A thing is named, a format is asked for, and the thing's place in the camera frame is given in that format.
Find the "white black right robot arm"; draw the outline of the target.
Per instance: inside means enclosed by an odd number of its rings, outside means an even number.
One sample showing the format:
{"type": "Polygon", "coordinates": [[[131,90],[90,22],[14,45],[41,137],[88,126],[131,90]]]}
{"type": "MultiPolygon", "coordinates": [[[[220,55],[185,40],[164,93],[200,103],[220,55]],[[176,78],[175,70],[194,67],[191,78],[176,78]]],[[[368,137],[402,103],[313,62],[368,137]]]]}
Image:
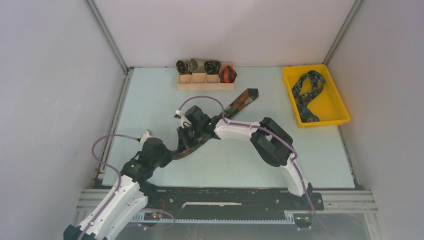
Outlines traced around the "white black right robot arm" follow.
{"type": "Polygon", "coordinates": [[[250,142],[265,163],[280,169],[291,194],[291,204],[297,209],[310,204],[313,187],[296,163],[298,154],[293,139],[273,119],[265,117],[257,122],[243,122],[218,115],[209,117],[198,106],[186,113],[178,109],[174,117],[180,120],[174,159],[188,156],[211,139],[250,142]]]}

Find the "brown green patterned tie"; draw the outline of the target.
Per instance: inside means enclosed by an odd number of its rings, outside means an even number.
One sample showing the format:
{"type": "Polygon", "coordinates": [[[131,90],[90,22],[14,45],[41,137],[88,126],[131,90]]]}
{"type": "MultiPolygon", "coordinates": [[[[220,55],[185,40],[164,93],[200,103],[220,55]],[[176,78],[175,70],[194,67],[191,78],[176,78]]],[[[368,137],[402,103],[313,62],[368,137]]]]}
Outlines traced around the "brown green patterned tie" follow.
{"type": "MultiPolygon", "coordinates": [[[[251,104],[258,97],[259,97],[259,90],[257,88],[247,88],[246,90],[244,90],[230,105],[228,105],[224,110],[220,111],[218,113],[218,115],[211,117],[211,119],[212,119],[211,120],[211,128],[212,128],[213,132],[214,132],[215,126],[219,122],[219,120],[221,120],[223,117],[225,117],[229,120],[233,119],[241,110],[243,110],[245,107],[247,107],[249,104],[251,104]]],[[[211,139],[218,140],[219,137],[214,132],[214,137],[211,138],[211,139]]],[[[183,159],[183,158],[187,157],[188,155],[192,154],[194,151],[196,151],[196,150],[194,150],[192,153],[177,153],[176,150],[173,150],[171,152],[173,160],[183,159]]]]}

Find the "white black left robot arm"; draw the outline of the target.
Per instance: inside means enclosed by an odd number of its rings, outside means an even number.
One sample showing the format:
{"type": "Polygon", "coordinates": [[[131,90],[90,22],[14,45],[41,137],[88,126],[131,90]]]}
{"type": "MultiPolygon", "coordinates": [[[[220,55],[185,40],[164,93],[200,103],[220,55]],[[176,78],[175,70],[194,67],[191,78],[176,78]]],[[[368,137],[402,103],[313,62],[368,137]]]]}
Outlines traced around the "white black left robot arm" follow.
{"type": "Polygon", "coordinates": [[[141,150],[124,164],[106,197],[81,223],[69,225],[63,239],[114,240],[140,210],[156,206],[158,187],[149,179],[173,158],[161,139],[147,135],[139,141],[141,150]]]}

